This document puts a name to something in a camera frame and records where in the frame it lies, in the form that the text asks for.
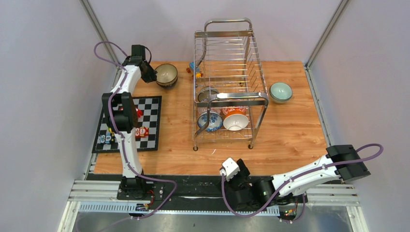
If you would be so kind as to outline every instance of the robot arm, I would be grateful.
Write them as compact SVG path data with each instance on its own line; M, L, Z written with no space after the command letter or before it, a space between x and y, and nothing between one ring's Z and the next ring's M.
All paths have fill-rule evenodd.
M118 131L114 130L114 135L121 153L122 175L125 179L135 179L135 173L128 165L138 174L143 173L135 141L138 115L132 100L132 93L139 79L143 79L146 83L157 79L156 72L145 58L145 47L142 45L132 45L131 56L128 56L123 62L122 66L125 70L122 71L117 84L109 93L102 95L102 108L106 118L105 123L114 130L115 127L110 117L111 111L118 129ZM111 96L113 97L110 109L108 102Z
M249 178L250 172L241 159L235 162L228 158L222 163L220 174L226 177L225 183L226 198L235 210L249 205L264 205L272 194L279 189L284 182L289 181L279 189L271 204L282 200L297 198L306 190L332 180L343 179L353 181L370 175L363 162L350 163L345 165L328 166L339 161L360 159L352 145L335 145L328 147L328 154L323 155L318 160L293 170L288 173L275 174L261 178L256 181Z

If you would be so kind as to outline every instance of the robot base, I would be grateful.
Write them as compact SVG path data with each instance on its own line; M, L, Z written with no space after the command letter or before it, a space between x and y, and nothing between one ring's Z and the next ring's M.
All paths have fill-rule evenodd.
M152 182L148 184L146 180L137 176L135 178L126 178L123 176L118 187L117 199L126 201L150 201L152 197L152 194L149 194L150 190L154 192L155 200L162 201L164 196L164 184Z

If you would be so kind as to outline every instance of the ceramic bowl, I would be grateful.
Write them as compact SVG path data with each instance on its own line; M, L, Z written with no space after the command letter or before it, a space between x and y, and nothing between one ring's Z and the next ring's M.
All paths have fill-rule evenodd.
M199 102L202 102L203 100L207 99L209 95L218 94L218 93L219 91L216 88L212 86L206 86L199 91L197 100Z
M199 115L203 114L204 112L206 112L206 107L198 107L198 113ZM218 115L220 115L221 109L220 108L215 108L215 107L211 107L211 112L215 112Z
M240 131L248 124L248 117L245 115L245 113L239 110L230 111L223 121L223 126L229 131Z
M162 88L172 88L178 81L178 70L172 64L162 64L158 66L157 71L157 84Z
M229 112L234 111L234 110L238 110L238 111L241 111L242 113L245 113L246 107L240 107L240 106L225 107L225 108L222 108L222 113L224 115L228 115Z
M197 124L199 127L202 127L203 125L206 124L206 112L201 114L198 118ZM210 120L209 120L209 126L206 128L206 131L216 131L219 128L222 127L222 118L220 117L219 114L215 112L210 112Z
M283 82L274 83L269 89L269 95L276 103L285 103L292 97L292 88Z

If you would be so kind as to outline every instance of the metal dish rack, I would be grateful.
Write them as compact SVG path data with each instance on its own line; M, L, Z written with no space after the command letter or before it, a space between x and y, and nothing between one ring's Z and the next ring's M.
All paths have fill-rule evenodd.
M213 23L239 22L247 22L249 27L235 31L206 30ZM198 143L232 140L249 140L248 148L252 149L269 97L251 21L248 18L207 21L204 31L195 33L194 56L193 149L198 150ZM209 96L207 101L199 102L198 94L204 87L209 87ZM212 94L211 88L216 88L219 93ZM246 108L245 114L249 119L246 128L231 131L221 127L216 131L206 131L211 110L234 106ZM198 107L206 107L207 122L202 127L197 125ZM260 113L253 115L254 108L260 108Z

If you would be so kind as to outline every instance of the light blue bowl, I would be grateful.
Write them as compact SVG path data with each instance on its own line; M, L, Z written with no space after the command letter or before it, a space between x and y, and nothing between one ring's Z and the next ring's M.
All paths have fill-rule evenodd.
M283 82L276 82L269 89L269 95L272 97L272 100L279 104L288 101L292 94L292 88Z
M206 124L206 112L199 116L197 123L199 127ZM210 112L209 126L206 128L206 131L216 131L222 127L222 123L223 120L219 114Z

